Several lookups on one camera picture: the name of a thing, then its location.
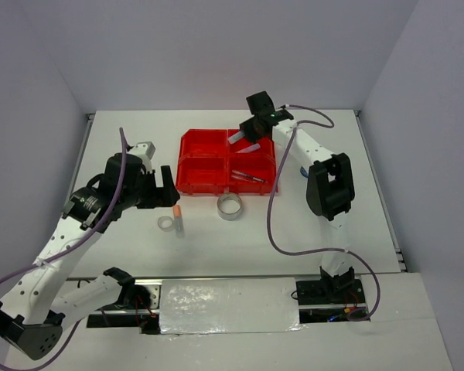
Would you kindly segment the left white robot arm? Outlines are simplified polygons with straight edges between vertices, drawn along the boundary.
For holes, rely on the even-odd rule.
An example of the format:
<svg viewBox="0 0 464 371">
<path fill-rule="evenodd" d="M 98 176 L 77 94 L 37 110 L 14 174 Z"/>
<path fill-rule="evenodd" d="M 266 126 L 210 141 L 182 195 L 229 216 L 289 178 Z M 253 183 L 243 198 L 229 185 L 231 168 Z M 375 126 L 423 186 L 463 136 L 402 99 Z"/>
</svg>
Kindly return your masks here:
<svg viewBox="0 0 464 371">
<path fill-rule="evenodd" d="M 101 174 L 73 192 L 47 245 L 16 285 L 0 299 L 0 337 L 31 360 L 56 346 L 63 330 L 106 305 L 149 306 L 151 294 L 120 268 L 103 271 L 68 294 L 58 293 L 80 259 L 126 209 L 172 207 L 180 196 L 170 166 L 162 186 L 146 155 L 117 153 Z"/>
</svg>

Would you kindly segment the orange cap highlighter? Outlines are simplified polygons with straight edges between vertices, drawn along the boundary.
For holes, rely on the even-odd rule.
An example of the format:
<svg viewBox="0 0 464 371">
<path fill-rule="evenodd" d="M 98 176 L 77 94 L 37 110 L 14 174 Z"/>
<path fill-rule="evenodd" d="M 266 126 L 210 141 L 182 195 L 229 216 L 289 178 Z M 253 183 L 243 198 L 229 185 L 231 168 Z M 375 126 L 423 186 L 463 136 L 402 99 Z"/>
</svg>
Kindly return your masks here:
<svg viewBox="0 0 464 371">
<path fill-rule="evenodd" d="M 172 212 L 174 216 L 176 236 L 178 238 L 183 238 L 185 236 L 185 230 L 184 230 L 183 215 L 182 215 L 180 205 L 174 205 L 172 207 Z"/>
</svg>

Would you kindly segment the small clear tape roll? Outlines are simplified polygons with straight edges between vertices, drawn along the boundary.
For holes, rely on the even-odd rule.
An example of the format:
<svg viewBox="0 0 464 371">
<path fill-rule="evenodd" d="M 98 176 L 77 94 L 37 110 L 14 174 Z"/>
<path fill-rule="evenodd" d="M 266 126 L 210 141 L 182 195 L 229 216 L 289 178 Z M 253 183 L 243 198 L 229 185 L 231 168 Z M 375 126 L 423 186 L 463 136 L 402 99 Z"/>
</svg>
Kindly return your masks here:
<svg viewBox="0 0 464 371">
<path fill-rule="evenodd" d="M 172 232 L 175 229 L 175 221 L 170 216 L 161 216 L 157 220 L 158 228 L 163 232 Z"/>
</svg>

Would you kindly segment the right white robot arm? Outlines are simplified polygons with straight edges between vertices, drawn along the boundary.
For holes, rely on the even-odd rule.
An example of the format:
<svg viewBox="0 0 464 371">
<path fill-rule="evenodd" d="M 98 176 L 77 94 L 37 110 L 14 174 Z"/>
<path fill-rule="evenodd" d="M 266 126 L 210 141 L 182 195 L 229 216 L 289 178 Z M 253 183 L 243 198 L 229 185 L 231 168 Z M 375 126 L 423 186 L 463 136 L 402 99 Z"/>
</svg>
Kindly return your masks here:
<svg viewBox="0 0 464 371">
<path fill-rule="evenodd" d="M 242 136 L 253 144 L 262 138 L 268 138 L 284 149 L 268 199 L 268 240 L 277 252 L 285 256 L 321 254 L 321 294 L 329 302 L 338 302 L 347 294 L 355 280 L 354 269 L 347 259 L 347 215 L 355 199 L 351 162 L 347 154 L 336 154 L 324 148 L 300 128 L 303 124 L 313 124 L 332 129 L 335 122 L 315 108 L 297 104 L 276 107 L 265 91 L 247 97 L 246 101 L 251 118 L 240 124 Z M 272 208 L 281 171 L 289 155 L 307 172 L 305 199 L 310 211 L 325 223 L 322 228 L 326 238 L 325 247 L 290 252 L 281 249 L 274 240 Z"/>
</svg>

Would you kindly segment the large grey tape roll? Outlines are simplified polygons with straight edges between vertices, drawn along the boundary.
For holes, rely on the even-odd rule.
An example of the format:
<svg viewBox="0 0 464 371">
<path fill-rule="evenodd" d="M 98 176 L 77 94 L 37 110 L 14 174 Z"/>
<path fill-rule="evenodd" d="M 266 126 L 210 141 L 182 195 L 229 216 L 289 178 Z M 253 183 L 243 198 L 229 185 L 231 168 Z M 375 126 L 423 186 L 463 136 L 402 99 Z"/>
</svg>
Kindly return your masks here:
<svg viewBox="0 0 464 371">
<path fill-rule="evenodd" d="M 226 221 L 235 221 L 241 217 L 243 202 L 241 197 L 235 193 L 225 193 L 217 200 L 217 213 Z"/>
</svg>

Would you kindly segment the pink highlighter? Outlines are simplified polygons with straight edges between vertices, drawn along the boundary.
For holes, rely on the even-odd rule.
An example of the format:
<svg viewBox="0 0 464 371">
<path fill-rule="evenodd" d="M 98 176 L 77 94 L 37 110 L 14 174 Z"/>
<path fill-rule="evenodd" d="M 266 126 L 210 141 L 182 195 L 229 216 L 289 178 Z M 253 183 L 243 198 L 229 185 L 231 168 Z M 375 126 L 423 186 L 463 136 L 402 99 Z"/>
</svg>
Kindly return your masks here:
<svg viewBox="0 0 464 371">
<path fill-rule="evenodd" d="M 259 150 L 260 148 L 261 148 L 261 146 L 258 143 L 256 143 L 256 144 L 250 145 L 250 146 L 248 146 L 246 148 L 242 148 L 241 150 L 237 151 L 237 153 L 239 153 L 239 154 L 252 153 L 254 151 Z"/>
</svg>

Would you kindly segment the blue pen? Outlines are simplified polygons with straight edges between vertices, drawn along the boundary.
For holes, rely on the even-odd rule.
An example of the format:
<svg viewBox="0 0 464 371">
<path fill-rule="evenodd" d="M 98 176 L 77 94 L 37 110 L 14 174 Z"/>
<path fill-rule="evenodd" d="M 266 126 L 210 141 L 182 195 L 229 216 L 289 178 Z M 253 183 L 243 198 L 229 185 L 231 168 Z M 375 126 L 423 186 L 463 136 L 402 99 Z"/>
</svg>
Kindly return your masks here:
<svg viewBox="0 0 464 371">
<path fill-rule="evenodd" d="M 234 180 L 237 180 L 237 181 L 242 181 L 242 182 L 254 182 L 254 183 L 260 183 L 260 184 L 268 183 L 267 181 L 265 181 L 263 179 L 259 179 L 259 178 L 256 178 L 256 177 L 252 177 L 252 178 L 251 177 L 245 177 L 245 176 L 238 175 L 238 174 L 232 174 L 231 178 L 234 179 Z"/>
</svg>

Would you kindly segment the blue highlighter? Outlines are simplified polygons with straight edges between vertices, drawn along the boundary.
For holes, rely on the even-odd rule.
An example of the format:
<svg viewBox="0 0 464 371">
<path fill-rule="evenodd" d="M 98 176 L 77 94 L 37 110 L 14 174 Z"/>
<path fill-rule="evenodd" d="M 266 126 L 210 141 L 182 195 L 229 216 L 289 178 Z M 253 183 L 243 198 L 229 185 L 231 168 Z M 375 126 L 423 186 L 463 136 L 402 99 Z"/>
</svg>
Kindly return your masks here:
<svg viewBox="0 0 464 371">
<path fill-rule="evenodd" d="M 238 131 L 237 133 L 231 135 L 228 138 L 228 142 L 232 145 L 232 144 L 238 142 L 239 140 L 241 140 L 243 137 L 244 137 L 244 133 L 242 131 Z"/>
</svg>

